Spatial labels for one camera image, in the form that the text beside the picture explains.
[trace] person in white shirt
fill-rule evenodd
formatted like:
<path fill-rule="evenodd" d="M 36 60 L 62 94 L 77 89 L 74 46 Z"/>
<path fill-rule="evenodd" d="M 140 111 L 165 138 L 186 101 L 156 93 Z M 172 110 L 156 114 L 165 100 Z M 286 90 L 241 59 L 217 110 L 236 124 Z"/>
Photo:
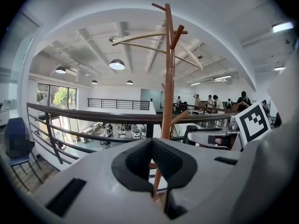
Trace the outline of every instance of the person in white shirt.
<path fill-rule="evenodd" d="M 178 98 L 177 98 L 177 104 L 178 104 L 179 101 L 181 101 L 181 97 L 180 96 L 178 96 Z"/>
<path fill-rule="evenodd" d="M 207 106 L 208 108 L 213 108 L 213 100 L 212 100 L 212 96 L 211 96 L 211 95 L 209 95 L 209 98 L 208 98 L 208 100 L 206 101 L 206 106 Z"/>
<path fill-rule="evenodd" d="M 194 109 L 198 110 L 199 109 L 199 105 L 200 105 L 200 98 L 199 98 L 199 94 L 194 94 L 193 98 L 195 98 L 195 102 L 194 105 L 196 106 Z"/>
<path fill-rule="evenodd" d="M 218 98 L 218 96 L 216 95 L 213 95 L 213 99 L 216 101 L 216 109 L 223 109 L 223 103 L 222 101 Z M 224 114 L 225 112 L 224 111 L 216 111 L 218 114 Z M 221 121 L 218 120 L 216 121 L 216 125 L 217 127 L 220 127 L 221 126 Z"/>

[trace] chair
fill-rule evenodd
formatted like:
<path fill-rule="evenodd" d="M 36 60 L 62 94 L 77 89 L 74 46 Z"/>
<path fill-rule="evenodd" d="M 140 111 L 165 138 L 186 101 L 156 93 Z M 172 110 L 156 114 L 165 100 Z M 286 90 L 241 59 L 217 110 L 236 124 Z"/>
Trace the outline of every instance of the chair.
<path fill-rule="evenodd" d="M 12 168 L 14 174 L 17 176 L 21 184 L 28 191 L 29 189 L 18 176 L 17 172 L 14 169 L 14 166 L 19 165 L 21 169 L 24 171 L 24 173 L 27 175 L 24 168 L 22 167 L 22 164 L 28 163 L 28 165 L 32 169 L 32 172 L 37 177 L 38 181 L 40 183 L 43 183 L 29 162 L 29 155 L 31 153 L 33 159 L 37 163 L 38 167 L 41 169 L 40 165 L 38 164 L 37 160 L 35 159 L 32 153 L 34 142 L 30 141 L 30 135 L 28 129 L 26 128 L 22 118 L 13 118 L 8 121 L 4 131 L 4 145 L 6 148 L 6 154 L 9 157 L 9 162 L 8 162 L 9 166 Z"/>

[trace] ceiling light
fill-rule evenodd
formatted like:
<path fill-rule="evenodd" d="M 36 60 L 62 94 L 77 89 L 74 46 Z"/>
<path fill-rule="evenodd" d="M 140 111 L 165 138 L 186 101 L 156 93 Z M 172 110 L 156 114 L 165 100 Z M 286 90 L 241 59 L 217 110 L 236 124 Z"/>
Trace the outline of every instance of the ceiling light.
<path fill-rule="evenodd" d="M 230 78 L 230 77 L 232 77 L 232 76 L 229 75 L 229 76 L 224 76 L 224 77 L 218 77 L 218 78 L 215 78 L 214 80 L 222 80 L 222 79 Z"/>
<path fill-rule="evenodd" d="M 285 67 L 281 66 L 281 67 L 275 67 L 274 70 L 284 70 Z"/>
<path fill-rule="evenodd" d="M 287 30 L 287 29 L 292 29 L 294 26 L 289 21 L 289 22 L 273 25 L 272 27 L 273 27 L 273 32 L 279 32 L 279 31 L 283 31 L 283 30 Z"/>
<path fill-rule="evenodd" d="M 63 66 L 59 66 L 59 67 L 57 67 L 56 72 L 59 74 L 65 74 L 66 70 Z"/>
<path fill-rule="evenodd" d="M 196 84 L 200 84 L 200 82 L 197 82 L 197 83 L 194 83 L 194 84 L 191 84 L 191 85 L 196 85 Z"/>
<path fill-rule="evenodd" d="M 114 59 L 109 64 L 110 68 L 114 70 L 123 70 L 125 69 L 125 63 L 120 59 Z"/>

